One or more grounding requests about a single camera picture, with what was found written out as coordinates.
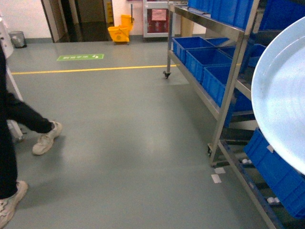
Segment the trash can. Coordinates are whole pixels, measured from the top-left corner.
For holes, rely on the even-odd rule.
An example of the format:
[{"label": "trash can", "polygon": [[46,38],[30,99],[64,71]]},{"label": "trash can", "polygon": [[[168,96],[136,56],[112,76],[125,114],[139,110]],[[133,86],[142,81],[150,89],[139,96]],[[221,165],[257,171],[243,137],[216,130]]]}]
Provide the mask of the trash can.
[{"label": "trash can", "polygon": [[22,31],[12,31],[9,32],[11,42],[15,46],[15,48],[24,48],[27,47],[25,42],[24,34]]}]

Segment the black pants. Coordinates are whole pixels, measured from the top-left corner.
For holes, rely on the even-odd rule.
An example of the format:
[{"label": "black pants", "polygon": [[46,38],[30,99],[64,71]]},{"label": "black pants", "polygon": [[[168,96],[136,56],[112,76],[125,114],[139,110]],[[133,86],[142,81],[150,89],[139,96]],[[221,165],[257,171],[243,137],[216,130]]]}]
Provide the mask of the black pants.
[{"label": "black pants", "polygon": [[7,119],[15,120],[38,133],[47,133],[52,123],[6,89],[6,62],[0,45],[0,199],[17,191],[17,163]]}]

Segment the yellow floor line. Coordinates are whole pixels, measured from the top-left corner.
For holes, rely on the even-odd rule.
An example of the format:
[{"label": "yellow floor line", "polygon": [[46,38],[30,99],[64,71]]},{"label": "yellow floor line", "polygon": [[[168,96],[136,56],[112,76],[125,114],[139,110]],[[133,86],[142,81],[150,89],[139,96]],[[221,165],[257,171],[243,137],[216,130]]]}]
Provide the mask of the yellow floor line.
[{"label": "yellow floor line", "polygon": [[91,72],[91,71],[107,71],[107,70],[127,70],[141,68],[166,68],[167,65],[149,65],[149,66],[132,66],[132,67],[116,67],[116,68],[91,68],[91,69],[74,69],[74,70],[55,70],[55,71],[37,71],[37,72],[13,72],[13,75],[26,74],[45,74],[45,73],[75,73],[75,72]]}]

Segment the yellow mop bucket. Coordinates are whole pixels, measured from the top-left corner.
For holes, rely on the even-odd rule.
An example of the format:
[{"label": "yellow mop bucket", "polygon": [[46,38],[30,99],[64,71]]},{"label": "yellow mop bucket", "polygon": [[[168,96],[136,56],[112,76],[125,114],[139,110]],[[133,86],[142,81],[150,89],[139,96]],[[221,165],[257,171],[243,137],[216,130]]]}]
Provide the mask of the yellow mop bucket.
[{"label": "yellow mop bucket", "polygon": [[121,25],[108,28],[113,42],[129,42],[129,32],[133,28],[134,18],[131,15],[121,15]]},{"label": "yellow mop bucket", "polygon": [[134,18],[131,15],[121,15],[121,25],[124,27],[128,27],[129,31],[133,28]]},{"label": "yellow mop bucket", "polygon": [[108,28],[113,42],[129,42],[129,28],[124,26],[111,26]]}]

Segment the paper scrap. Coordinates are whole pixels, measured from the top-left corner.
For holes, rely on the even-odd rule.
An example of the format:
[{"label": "paper scrap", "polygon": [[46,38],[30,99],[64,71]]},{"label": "paper scrap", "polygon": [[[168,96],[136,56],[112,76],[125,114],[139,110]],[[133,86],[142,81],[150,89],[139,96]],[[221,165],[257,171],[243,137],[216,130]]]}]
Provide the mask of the paper scrap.
[{"label": "paper scrap", "polygon": [[218,174],[212,174],[211,176],[215,184],[221,183],[221,179]]},{"label": "paper scrap", "polygon": [[273,149],[273,147],[272,147],[271,145],[267,146],[267,149],[269,149],[269,151],[270,151],[271,153],[273,153],[273,151],[275,150],[275,149]]},{"label": "paper scrap", "polygon": [[166,21],[166,9],[152,9],[152,21]]},{"label": "paper scrap", "polygon": [[215,170],[215,173],[217,173],[217,174],[225,173],[225,170],[223,167],[215,168],[214,170]]}]

